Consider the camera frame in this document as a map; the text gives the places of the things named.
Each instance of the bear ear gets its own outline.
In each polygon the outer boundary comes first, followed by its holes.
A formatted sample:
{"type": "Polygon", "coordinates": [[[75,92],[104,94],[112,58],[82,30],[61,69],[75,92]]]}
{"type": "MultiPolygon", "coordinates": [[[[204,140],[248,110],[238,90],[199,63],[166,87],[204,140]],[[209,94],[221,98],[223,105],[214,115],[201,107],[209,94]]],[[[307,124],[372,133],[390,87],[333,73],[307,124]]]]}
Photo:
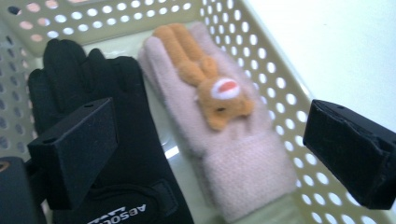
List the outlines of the bear ear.
{"type": "Polygon", "coordinates": [[[196,63],[191,61],[183,62],[177,68],[181,79],[194,87],[197,87],[206,79],[203,71],[196,63]]]}
{"type": "Polygon", "coordinates": [[[218,65],[212,57],[204,56],[200,60],[200,65],[207,78],[217,77],[219,75],[218,65]]]}

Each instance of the white plastic basket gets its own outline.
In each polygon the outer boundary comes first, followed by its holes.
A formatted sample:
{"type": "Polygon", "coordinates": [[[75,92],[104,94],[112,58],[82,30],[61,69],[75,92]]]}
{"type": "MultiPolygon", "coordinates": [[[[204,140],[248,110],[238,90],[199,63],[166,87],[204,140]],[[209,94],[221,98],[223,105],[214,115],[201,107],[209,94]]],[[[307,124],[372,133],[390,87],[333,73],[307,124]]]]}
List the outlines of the white plastic basket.
{"type": "MultiPolygon", "coordinates": [[[[3,0],[0,8],[0,157],[29,159],[26,145],[35,138],[35,131],[26,79],[33,69],[42,67],[40,57],[48,40],[72,39],[87,51],[99,48],[107,58],[135,57],[153,28],[171,22],[204,21],[215,42],[255,82],[299,177],[298,189],[291,196],[238,223],[392,223],[392,213],[359,206],[303,146],[309,92],[243,1],[3,0]]],[[[169,161],[195,222],[222,223],[200,191],[188,156],[177,154],[183,143],[147,88],[163,148],[169,157],[176,153],[169,161]]]]}

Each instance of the orange teddy bear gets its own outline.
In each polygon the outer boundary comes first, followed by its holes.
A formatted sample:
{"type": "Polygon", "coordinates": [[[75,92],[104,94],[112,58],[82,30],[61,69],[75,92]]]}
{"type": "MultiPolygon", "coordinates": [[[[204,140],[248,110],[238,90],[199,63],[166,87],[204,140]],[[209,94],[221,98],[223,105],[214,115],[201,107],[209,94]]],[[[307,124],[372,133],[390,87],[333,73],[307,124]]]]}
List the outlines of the orange teddy bear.
{"type": "Polygon", "coordinates": [[[230,119],[252,112],[254,103],[235,80],[219,75],[215,60],[204,54],[186,27],[160,26],[153,35],[163,42],[180,78],[197,88],[198,102],[212,129],[221,131],[230,119]]]}

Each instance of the pink glove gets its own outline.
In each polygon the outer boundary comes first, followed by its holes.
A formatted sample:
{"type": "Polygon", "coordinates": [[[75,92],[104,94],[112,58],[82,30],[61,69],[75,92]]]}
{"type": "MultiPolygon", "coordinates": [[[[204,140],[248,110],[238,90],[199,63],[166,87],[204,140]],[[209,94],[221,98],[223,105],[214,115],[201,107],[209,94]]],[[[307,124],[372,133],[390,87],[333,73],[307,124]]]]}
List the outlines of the pink glove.
{"type": "Polygon", "coordinates": [[[180,79],[157,37],[145,42],[138,61],[198,161],[215,206],[226,221],[233,222],[292,192],[296,175],[268,111],[244,71],[214,45],[203,24],[194,24],[190,32],[216,60],[219,73],[235,79],[254,101],[249,116],[231,120],[221,132],[210,129],[194,100],[196,89],[180,79]]]}

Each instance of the basket hole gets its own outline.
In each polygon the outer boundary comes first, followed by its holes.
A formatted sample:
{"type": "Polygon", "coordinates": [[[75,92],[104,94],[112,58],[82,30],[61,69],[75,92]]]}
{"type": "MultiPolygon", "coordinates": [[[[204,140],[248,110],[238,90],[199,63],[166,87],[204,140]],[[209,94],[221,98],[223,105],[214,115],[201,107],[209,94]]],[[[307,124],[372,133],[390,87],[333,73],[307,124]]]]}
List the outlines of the basket hole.
{"type": "Polygon", "coordinates": [[[13,46],[13,45],[14,45],[14,41],[12,40],[12,38],[11,38],[11,37],[9,37],[9,35],[8,35],[8,36],[6,36],[6,40],[7,40],[7,42],[8,42],[8,44],[9,44],[9,45],[11,45],[11,46],[13,46]]]}
{"type": "Polygon", "coordinates": [[[320,204],[320,205],[325,205],[326,204],[326,201],[324,201],[324,198],[320,194],[314,193],[314,198],[315,198],[315,200],[317,201],[318,204],[320,204]]]}
{"type": "Polygon", "coordinates": [[[235,24],[230,23],[229,30],[230,30],[231,34],[235,33],[235,24]]]}
{"type": "Polygon", "coordinates": [[[66,16],[64,16],[64,15],[56,15],[56,16],[55,16],[55,20],[56,20],[57,22],[59,22],[59,23],[64,23],[64,22],[67,21],[67,18],[66,18],[66,16]]]}
{"type": "Polygon", "coordinates": [[[86,32],[86,31],[88,31],[90,28],[88,27],[87,24],[81,24],[81,25],[78,26],[78,29],[79,29],[81,32],[86,32]]]}
{"type": "Polygon", "coordinates": [[[17,133],[20,135],[24,134],[24,129],[20,124],[15,125],[15,131],[17,131],[17,133]]]}
{"type": "Polygon", "coordinates": [[[341,206],[343,204],[340,197],[332,192],[329,193],[329,198],[335,205],[341,206]]]}
{"type": "Polygon", "coordinates": [[[269,73],[274,73],[276,71],[276,66],[274,63],[268,63],[267,64],[267,71],[269,73]]]}
{"type": "Polygon", "coordinates": [[[26,8],[34,13],[39,12],[41,9],[38,3],[29,3],[28,5],[26,5],[26,8]]]}
{"type": "Polygon", "coordinates": [[[112,8],[111,6],[104,6],[104,7],[102,8],[102,11],[103,11],[104,13],[108,14],[108,13],[110,13],[110,12],[113,11],[113,8],[112,8]]]}
{"type": "Polygon", "coordinates": [[[21,99],[20,95],[17,94],[15,91],[12,92],[12,98],[13,98],[15,101],[19,101],[19,100],[21,99]]]}
{"type": "Polygon", "coordinates": [[[285,130],[283,130],[283,128],[282,128],[281,126],[279,126],[279,125],[276,125],[275,130],[276,130],[276,132],[277,132],[279,135],[285,134],[285,130]]]}
{"type": "Polygon", "coordinates": [[[12,15],[19,16],[21,15],[22,11],[19,7],[8,7],[8,12],[12,15]]]}
{"type": "Polygon", "coordinates": [[[219,17],[218,15],[213,16],[213,23],[218,24],[219,23],[219,17]]]}
{"type": "Polygon", "coordinates": [[[315,183],[314,183],[314,180],[312,179],[312,177],[311,176],[309,176],[309,175],[304,175],[303,176],[303,179],[304,179],[304,182],[308,185],[308,186],[314,186],[315,185],[315,183]]]}
{"type": "Polygon", "coordinates": [[[72,16],[72,18],[73,18],[74,20],[76,20],[76,21],[82,19],[82,13],[81,13],[81,12],[75,11],[75,12],[73,12],[73,13],[71,14],[71,16],[72,16]]]}
{"type": "Polygon", "coordinates": [[[256,60],[252,60],[252,61],[250,62],[250,66],[251,66],[251,68],[252,68],[253,70],[259,69],[259,63],[257,63],[256,60]]]}
{"type": "Polygon", "coordinates": [[[8,52],[8,55],[9,55],[11,58],[15,58],[14,50],[8,49],[7,52],[8,52]]]}
{"type": "Polygon", "coordinates": [[[346,193],[346,197],[352,204],[354,204],[358,207],[361,206],[358,202],[356,202],[356,200],[352,197],[352,195],[349,192],[346,193]]]}
{"type": "Polygon", "coordinates": [[[289,105],[297,104],[297,98],[291,93],[286,94],[286,101],[289,105]]]}
{"type": "Polygon", "coordinates": [[[303,198],[304,203],[311,205],[311,199],[306,195],[306,194],[302,194],[301,197],[303,198]]]}
{"type": "Polygon", "coordinates": [[[213,7],[212,6],[208,6],[207,7],[207,14],[211,15],[213,13],[213,7]]]}
{"type": "Polygon", "coordinates": [[[305,123],[306,119],[307,119],[306,113],[304,111],[301,111],[301,110],[297,111],[297,119],[300,122],[305,123]]]}
{"type": "Polygon", "coordinates": [[[355,221],[345,214],[341,215],[341,219],[343,219],[344,223],[346,224],[355,224],[355,221]]]}
{"type": "Polygon", "coordinates": [[[286,87],[286,81],[283,77],[278,77],[276,79],[276,85],[280,88],[280,89],[285,89],[286,87]]]}
{"type": "Polygon", "coordinates": [[[184,10],[189,10],[191,8],[191,3],[186,3],[183,5],[184,10]]]}
{"type": "Polygon", "coordinates": [[[263,73],[260,73],[259,74],[259,81],[262,84],[266,83],[267,82],[267,76],[265,74],[263,74],[263,73]]]}
{"type": "Polygon", "coordinates": [[[229,35],[224,36],[224,42],[229,45],[231,44],[231,38],[229,35]]]}
{"type": "Polygon", "coordinates": [[[293,144],[291,142],[289,142],[289,141],[285,142],[285,148],[286,148],[287,151],[293,151],[294,150],[293,144]]]}
{"type": "Polygon", "coordinates": [[[95,8],[90,8],[87,10],[87,14],[91,17],[94,17],[98,14],[98,10],[96,10],[95,8]]]}
{"type": "Polygon", "coordinates": [[[221,12],[221,11],[222,11],[222,4],[221,4],[220,2],[217,2],[217,3],[216,3],[216,10],[217,10],[218,12],[221,12]]]}
{"type": "Polygon", "coordinates": [[[18,107],[14,107],[14,115],[17,116],[18,118],[21,118],[23,114],[18,107]]]}
{"type": "Polygon", "coordinates": [[[131,7],[140,7],[140,2],[139,1],[132,1],[131,7]]]}
{"type": "Polygon", "coordinates": [[[125,3],[118,3],[118,4],[117,4],[117,9],[118,9],[119,11],[125,10],[125,9],[126,9],[126,4],[125,4],[125,3]]]}
{"type": "Polygon", "coordinates": [[[216,44],[219,44],[221,42],[220,37],[218,35],[215,36],[215,42],[216,44]]]}
{"type": "Polygon", "coordinates": [[[93,28],[99,29],[103,26],[101,21],[94,21],[92,24],[93,28]]]}
{"type": "Polygon", "coordinates": [[[317,213],[311,213],[312,218],[317,222],[317,223],[322,223],[321,217],[317,213]]]}
{"type": "Polygon", "coordinates": [[[48,33],[47,33],[47,37],[49,37],[49,38],[56,38],[56,37],[58,37],[59,36],[59,34],[58,34],[58,32],[56,32],[56,31],[49,31],[48,33]]]}
{"type": "Polygon", "coordinates": [[[0,99],[0,109],[5,110],[6,109],[6,104],[4,104],[4,101],[0,99]]]}
{"type": "Polygon", "coordinates": [[[222,19],[223,19],[224,22],[228,22],[228,19],[230,19],[230,18],[228,17],[228,13],[227,12],[223,13],[222,19]]]}
{"type": "Polygon", "coordinates": [[[305,159],[309,162],[311,165],[316,165],[318,163],[317,158],[315,158],[312,154],[306,153],[305,154],[305,159]]]}
{"type": "Polygon", "coordinates": [[[286,119],[286,127],[293,130],[295,128],[294,121],[292,119],[286,119]]]}
{"type": "Polygon", "coordinates": [[[303,147],[303,138],[300,135],[296,135],[294,138],[295,142],[297,143],[298,146],[303,147]]]}
{"type": "Polygon", "coordinates": [[[33,24],[29,21],[21,21],[20,22],[20,27],[23,30],[31,30],[33,28],[33,24]]]}
{"type": "Polygon", "coordinates": [[[178,12],[179,9],[180,9],[180,6],[172,6],[171,7],[171,11],[173,11],[173,12],[178,12]]]}
{"type": "Polygon", "coordinates": [[[0,136],[0,149],[8,149],[8,139],[5,136],[0,136]]]}
{"type": "Polygon", "coordinates": [[[267,99],[266,99],[265,97],[261,96],[260,98],[262,99],[262,103],[263,103],[263,104],[266,105],[266,104],[268,103],[268,102],[267,102],[267,99]]]}
{"type": "Polygon", "coordinates": [[[44,143],[44,144],[50,144],[50,143],[55,142],[56,140],[57,140],[57,138],[56,138],[56,137],[53,137],[53,138],[49,138],[49,139],[47,139],[47,140],[44,140],[43,143],[44,143]]]}
{"type": "Polygon", "coordinates": [[[23,49],[23,48],[20,48],[20,53],[21,53],[21,55],[22,55],[23,57],[26,57],[26,56],[27,56],[26,50],[23,49]]]}
{"type": "MultiPolygon", "coordinates": [[[[219,26],[219,33],[224,34],[224,26],[223,25],[219,26]]],[[[224,37],[224,39],[227,39],[227,37],[228,37],[228,41],[226,41],[226,42],[228,42],[228,44],[230,44],[231,40],[230,40],[230,37],[228,35],[226,35],[224,37]]]]}
{"type": "Polygon", "coordinates": [[[131,19],[131,18],[130,18],[129,16],[125,15],[125,16],[121,16],[120,21],[121,21],[121,22],[127,22],[127,21],[129,21],[130,19],[131,19]]]}
{"type": "Polygon", "coordinates": [[[150,10],[147,12],[148,17],[153,17],[155,16],[155,11],[154,10],[150,10]]]}
{"type": "Polygon", "coordinates": [[[42,35],[31,35],[30,39],[32,39],[35,42],[40,42],[43,40],[43,36],[42,35]]]}
{"type": "Polygon", "coordinates": [[[153,0],[146,0],[145,1],[146,6],[151,6],[153,3],[154,3],[153,0]]]}
{"type": "Polygon", "coordinates": [[[323,173],[317,173],[317,179],[320,183],[322,183],[324,185],[329,184],[329,178],[327,178],[327,176],[324,175],[323,173]]]}
{"type": "Polygon", "coordinates": [[[24,145],[24,143],[22,143],[22,142],[17,143],[17,150],[20,153],[25,153],[26,152],[26,146],[24,145]]]}
{"type": "Polygon", "coordinates": [[[267,55],[267,52],[263,48],[259,48],[259,58],[264,59],[267,55]]]}
{"type": "Polygon", "coordinates": [[[241,20],[241,11],[240,10],[236,10],[233,13],[233,17],[235,18],[236,21],[240,21],[241,20]]]}
{"type": "Polygon", "coordinates": [[[0,116],[0,128],[6,129],[7,127],[8,127],[7,121],[3,117],[0,116]]]}
{"type": "Polygon", "coordinates": [[[29,68],[29,64],[24,59],[22,59],[21,63],[22,63],[22,67],[29,68]]]}
{"type": "Polygon", "coordinates": [[[50,20],[47,18],[40,18],[37,20],[37,23],[41,26],[49,26],[50,25],[50,20]]]}
{"type": "Polygon", "coordinates": [[[272,89],[272,88],[268,88],[267,89],[267,94],[271,98],[275,98],[276,97],[276,91],[274,89],[272,89]]]}
{"type": "Polygon", "coordinates": [[[328,214],[328,213],[326,213],[324,216],[326,217],[326,219],[327,219],[331,224],[337,224],[337,220],[335,219],[334,216],[332,216],[332,215],[330,215],[330,214],[328,214]]]}
{"type": "Polygon", "coordinates": [[[251,73],[250,73],[249,70],[245,70],[245,75],[246,75],[247,77],[251,78],[251,73]]]}
{"type": "Polygon", "coordinates": [[[143,14],[142,14],[142,13],[138,12],[138,13],[135,13],[135,14],[134,14],[134,19],[135,19],[135,20],[140,20],[140,19],[142,19],[142,18],[143,18],[143,14]]]}
{"type": "Polygon", "coordinates": [[[296,187],[299,189],[302,187],[301,181],[299,179],[296,180],[296,187]]]}
{"type": "Polygon", "coordinates": [[[281,103],[276,103],[276,110],[277,112],[283,114],[285,113],[285,106],[283,106],[281,103]]]}
{"type": "Polygon", "coordinates": [[[242,31],[247,33],[249,29],[248,23],[246,21],[242,22],[242,31]]]}
{"type": "Polygon", "coordinates": [[[274,111],[269,110],[269,111],[268,111],[268,114],[270,115],[271,120],[275,120],[276,115],[275,115],[274,111]]]}
{"type": "Polygon", "coordinates": [[[245,65],[245,62],[244,62],[244,60],[242,58],[238,58],[237,62],[238,62],[240,67],[243,67],[245,65]]]}
{"type": "Polygon", "coordinates": [[[227,8],[232,9],[233,8],[233,0],[228,0],[227,1],[227,8]]]}
{"type": "Polygon", "coordinates": [[[159,12],[161,15],[164,15],[168,12],[168,9],[166,7],[162,7],[159,12]]]}
{"type": "Polygon", "coordinates": [[[74,33],[74,30],[70,27],[64,28],[64,34],[65,35],[72,35],[74,33]]]}
{"type": "Polygon", "coordinates": [[[302,169],[302,168],[304,167],[303,161],[300,160],[299,158],[294,158],[293,161],[294,161],[294,164],[295,164],[298,168],[302,169]]]}
{"type": "Polygon", "coordinates": [[[117,23],[116,19],[110,18],[106,22],[108,25],[115,25],[117,23]]]}
{"type": "Polygon", "coordinates": [[[258,38],[257,38],[257,36],[256,35],[250,35],[250,44],[251,45],[257,45],[257,42],[258,42],[258,38]]]}
{"type": "Polygon", "coordinates": [[[48,0],[46,1],[46,7],[49,9],[55,9],[59,6],[58,2],[55,0],[48,0]]]}

